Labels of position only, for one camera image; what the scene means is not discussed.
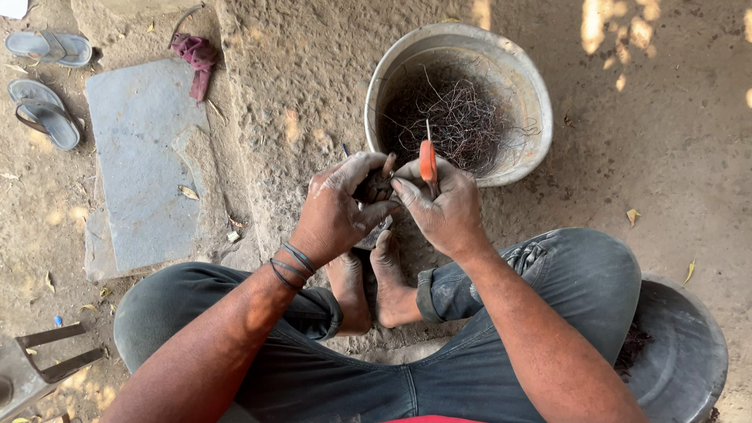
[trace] red cloth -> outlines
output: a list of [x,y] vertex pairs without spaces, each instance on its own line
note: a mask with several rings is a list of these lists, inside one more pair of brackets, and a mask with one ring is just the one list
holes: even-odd
[[442,415],[422,415],[420,417],[401,418],[399,420],[386,421],[384,423],[479,423],[475,420],[465,420],[457,417],[444,417]]
[[217,51],[209,44],[209,40],[192,37],[190,34],[175,34],[172,40],[172,50],[183,58],[196,70],[193,75],[193,85],[190,96],[203,102],[206,90],[209,88],[211,67],[217,62]]

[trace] fingernail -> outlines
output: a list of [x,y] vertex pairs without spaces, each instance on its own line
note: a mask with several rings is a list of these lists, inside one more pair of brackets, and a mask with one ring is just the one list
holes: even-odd
[[397,191],[397,194],[402,192],[402,181],[399,178],[392,178],[392,188]]

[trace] dusty floor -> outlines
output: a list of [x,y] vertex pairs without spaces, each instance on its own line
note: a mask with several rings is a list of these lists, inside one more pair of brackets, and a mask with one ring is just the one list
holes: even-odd
[[[752,3],[729,0],[530,0],[367,2],[216,0],[183,30],[222,46],[209,93],[229,125],[209,114],[212,142],[230,212],[245,230],[245,266],[268,257],[299,215],[311,174],[339,161],[344,142],[365,150],[362,105],[378,60],[400,36],[457,18],[518,43],[538,66],[553,104],[547,159],[514,185],[481,191],[484,223],[498,246],[557,227],[604,230],[632,246],[642,269],[683,281],[712,311],[729,346],[719,421],[752,420]],[[21,21],[0,21],[4,35],[44,28],[80,33],[100,49],[91,69],[40,64],[0,49],[0,81],[37,78],[88,120],[83,88],[93,72],[170,57],[165,41],[178,14],[119,17],[97,0],[49,0]],[[147,27],[154,22],[154,31]],[[12,118],[0,102],[0,333],[7,338],[53,327],[53,316],[81,321],[77,344],[40,348],[51,363],[95,345],[111,352],[71,378],[38,411],[68,410],[96,421],[127,380],[112,342],[109,304],[139,278],[87,282],[83,219],[101,201],[93,138],[56,150]],[[569,113],[575,128],[564,124]],[[625,212],[642,213],[633,229]],[[405,271],[446,261],[397,219]],[[44,286],[49,271],[56,293]],[[319,275],[318,284],[326,278]],[[99,288],[113,293],[104,299]],[[29,301],[37,298],[32,304]],[[92,303],[99,311],[79,312]],[[451,335],[458,324],[416,324],[330,342],[368,356]]]

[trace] sandal strap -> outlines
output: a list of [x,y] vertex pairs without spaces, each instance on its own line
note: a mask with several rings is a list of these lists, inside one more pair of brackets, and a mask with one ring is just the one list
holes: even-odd
[[44,39],[44,42],[47,43],[48,50],[44,54],[29,53],[29,57],[32,59],[40,60],[44,57],[46,59],[45,62],[50,60],[50,62],[55,63],[67,56],[65,48],[62,47],[62,44],[60,44],[60,41],[58,41],[57,37],[52,32],[42,29],[40,31],[35,31],[34,35],[40,35]]
[[47,131],[47,128],[45,128],[44,125],[41,125],[41,124],[36,123],[34,121],[28,120],[28,119],[26,119],[24,117],[21,117],[21,115],[18,114],[18,109],[20,109],[20,108],[22,108],[24,106],[26,106],[26,107],[34,107],[34,108],[43,108],[44,110],[48,110],[48,111],[51,111],[51,112],[53,112],[55,114],[59,114],[60,116],[64,117],[66,120],[70,121],[70,119],[68,119],[68,115],[65,113],[65,111],[62,110],[57,105],[54,105],[53,103],[43,102],[41,100],[30,99],[28,97],[23,97],[23,98],[18,99],[18,101],[16,102],[16,118],[18,119],[18,121],[21,122],[21,123],[23,123],[24,125],[28,126],[29,128],[34,129],[36,131],[39,131],[39,132],[41,132],[41,133],[43,133],[45,135],[49,135],[50,131]]

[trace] rolled-up jeans cuff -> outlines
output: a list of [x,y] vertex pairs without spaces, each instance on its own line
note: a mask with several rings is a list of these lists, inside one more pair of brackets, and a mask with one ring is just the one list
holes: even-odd
[[423,270],[418,273],[418,292],[415,302],[418,305],[418,310],[420,310],[420,315],[423,316],[423,321],[444,323],[446,321],[436,312],[436,308],[433,306],[433,299],[431,298],[434,270],[436,268]]
[[324,337],[321,339],[316,339],[316,341],[322,342],[326,341],[327,339],[334,338],[339,331],[339,327],[342,325],[342,318],[344,317],[344,315],[342,314],[342,309],[339,308],[337,299],[334,298],[334,294],[330,290],[322,287],[310,287],[304,289],[300,291],[299,295],[306,295],[306,291],[312,291],[310,292],[310,294],[315,292],[317,296],[326,303],[332,313],[332,320],[329,323],[329,329],[326,331],[326,335],[324,335]]

